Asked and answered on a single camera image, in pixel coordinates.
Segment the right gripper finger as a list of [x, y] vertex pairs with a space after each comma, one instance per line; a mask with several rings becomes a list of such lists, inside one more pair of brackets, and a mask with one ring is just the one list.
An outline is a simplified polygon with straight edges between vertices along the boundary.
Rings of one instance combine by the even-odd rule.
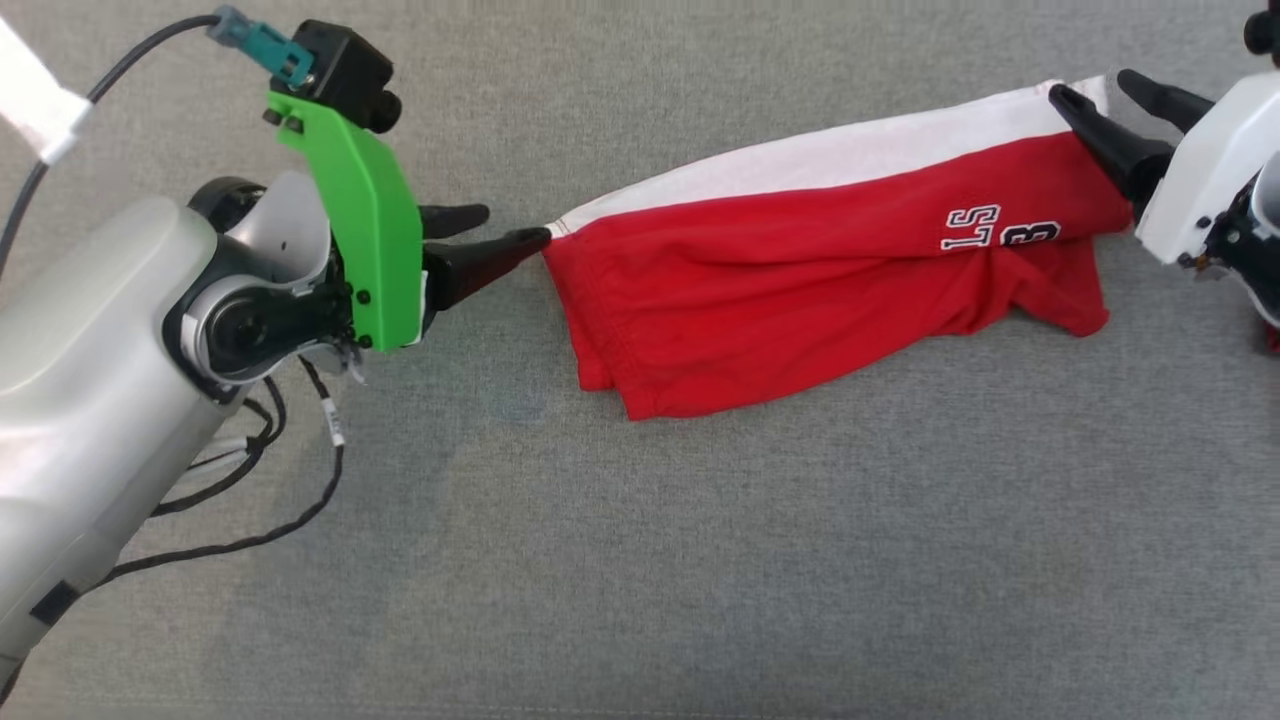
[[1096, 102], [1068, 85], [1048, 91], [1050, 104], [1083, 143], [1133, 214], [1144, 214], [1172, 160], [1175, 147], [1142, 137], [1102, 114]]
[[1167, 122], [1184, 135], [1215, 106], [1215, 101], [1198, 94], [1160, 83], [1129, 68], [1117, 73], [1117, 86], [1144, 113]]

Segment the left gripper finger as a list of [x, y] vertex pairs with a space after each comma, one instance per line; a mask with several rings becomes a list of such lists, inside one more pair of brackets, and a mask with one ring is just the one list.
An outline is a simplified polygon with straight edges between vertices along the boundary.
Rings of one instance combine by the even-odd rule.
[[445, 240], [486, 224], [490, 219], [490, 208], [479, 202], [454, 206], [420, 205], [419, 215], [424, 241]]
[[426, 243], [426, 310], [443, 313], [452, 309], [544, 251], [550, 240], [548, 228], [534, 227], [483, 242]]

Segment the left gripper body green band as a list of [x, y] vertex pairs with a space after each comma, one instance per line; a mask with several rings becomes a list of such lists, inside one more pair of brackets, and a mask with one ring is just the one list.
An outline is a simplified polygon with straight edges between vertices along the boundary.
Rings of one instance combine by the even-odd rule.
[[356, 340], [380, 354], [416, 343], [422, 325], [422, 222], [393, 151], [339, 111], [268, 94], [282, 117], [280, 143], [296, 150], [317, 186], [346, 283]]

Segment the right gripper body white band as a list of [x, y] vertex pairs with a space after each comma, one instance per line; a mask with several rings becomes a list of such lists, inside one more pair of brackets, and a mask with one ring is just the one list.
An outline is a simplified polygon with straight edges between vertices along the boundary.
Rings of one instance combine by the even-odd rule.
[[1236, 193], [1279, 150], [1279, 73], [1236, 82], [1188, 131], [1135, 236], [1164, 264], [1201, 255], [1208, 231], [1201, 218], [1226, 211]]

